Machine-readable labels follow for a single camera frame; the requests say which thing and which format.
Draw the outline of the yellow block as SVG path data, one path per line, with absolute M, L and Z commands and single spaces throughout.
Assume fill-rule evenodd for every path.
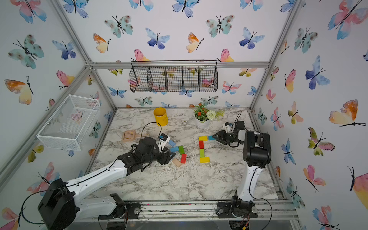
M 207 136 L 202 136 L 202 137 L 198 137 L 199 141 L 208 141 L 208 137 Z
M 200 163 L 209 163 L 210 158 L 209 157 L 200 157 Z

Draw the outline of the natural wood block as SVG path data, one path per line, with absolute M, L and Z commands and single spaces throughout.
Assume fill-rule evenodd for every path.
M 182 165 L 182 163 L 177 159 L 177 158 L 173 158 L 172 162 L 174 165 L 176 165 L 177 167 L 180 167 Z

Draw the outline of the lime green block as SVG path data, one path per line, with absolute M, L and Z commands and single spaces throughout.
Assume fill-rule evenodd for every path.
M 200 153 L 200 158 L 205 157 L 205 151 L 204 151 L 204 149 L 199 149 L 199 153 Z

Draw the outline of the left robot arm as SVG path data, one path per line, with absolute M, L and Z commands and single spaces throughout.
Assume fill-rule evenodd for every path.
M 46 190 L 38 211 L 48 230 L 64 230 L 74 221 L 91 217 L 129 220 L 134 208 L 130 208 L 118 194 L 103 198 L 88 199 L 96 190 L 136 171 L 144 171 L 153 162 L 168 164 L 175 153 L 168 150 L 166 143 L 156 143 L 145 137 L 131 150 L 119 155 L 109 165 L 85 176 L 64 182 L 57 179 Z

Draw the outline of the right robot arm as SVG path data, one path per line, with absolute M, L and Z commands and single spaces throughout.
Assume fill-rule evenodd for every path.
M 242 147 L 245 171 L 231 202 L 219 202 L 216 214 L 221 219 L 257 218 L 253 192 L 260 173 L 271 162 L 270 136 L 248 130 L 244 121 L 235 121 L 232 125 L 226 122 L 223 128 L 211 137 L 231 148 Z

